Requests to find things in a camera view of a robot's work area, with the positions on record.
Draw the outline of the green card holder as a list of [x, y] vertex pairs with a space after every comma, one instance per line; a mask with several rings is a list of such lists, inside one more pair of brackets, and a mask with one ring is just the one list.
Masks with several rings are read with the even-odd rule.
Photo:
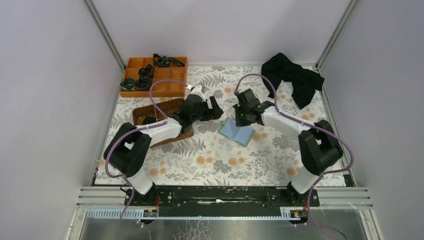
[[217, 132], [243, 147], [249, 144], [255, 134], [255, 130], [250, 126], [238, 127], [236, 121], [229, 117], [220, 122]]

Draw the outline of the woven brown basket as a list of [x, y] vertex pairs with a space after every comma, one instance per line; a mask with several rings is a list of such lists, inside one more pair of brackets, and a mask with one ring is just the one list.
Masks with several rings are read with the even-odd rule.
[[[166, 114], [167, 117], [170, 117], [172, 114], [176, 114], [180, 111], [181, 106], [184, 103], [184, 98], [176, 98], [172, 100], [167, 100], [163, 102], [157, 103], [157, 106]], [[132, 110], [132, 120], [133, 125], [147, 125], [152, 124], [157, 121], [163, 120], [163, 115], [155, 109], [155, 107], [151, 104], [148, 106], [138, 107]], [[191, 126], [188, 131], [184, 134], [180, 134], [178, 137], [169, 138], [158, 142], [156, 144], [151, 145], [150, 147], [158, 147], [160, 145], [169, 144], [172, 142], [184, 140], [191, 138], [194, 135], [193, 127]]]

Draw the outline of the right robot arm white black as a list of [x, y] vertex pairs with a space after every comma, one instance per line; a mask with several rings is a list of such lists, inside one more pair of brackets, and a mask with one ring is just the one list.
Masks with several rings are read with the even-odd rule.
[[238, 100], [233, 106], [237, 127], [258, 124], [278, 130], [298, 142], [303, 166], [287, 187], [299, 195], [306, 193], [319, 176], [343, 156], [342, 147], [328, 121], [309, 123], [283, 113], [275, 103], [260, 102], [250, 88], [234, 94]]

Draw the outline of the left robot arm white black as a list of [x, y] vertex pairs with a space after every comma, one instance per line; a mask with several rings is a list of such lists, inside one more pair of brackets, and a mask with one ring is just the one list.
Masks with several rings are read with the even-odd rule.
[[205, 100], [189, 94], [181, 107], [163, 120], [139, 126], [124, 123], [103, 153], [105, 170], [114, 167], [134, 192], [146, 195], [154, 185], [142, 169], [149, 148], [185, 134], [196, 121], [217, 120], [223, 113], [214, 96]]

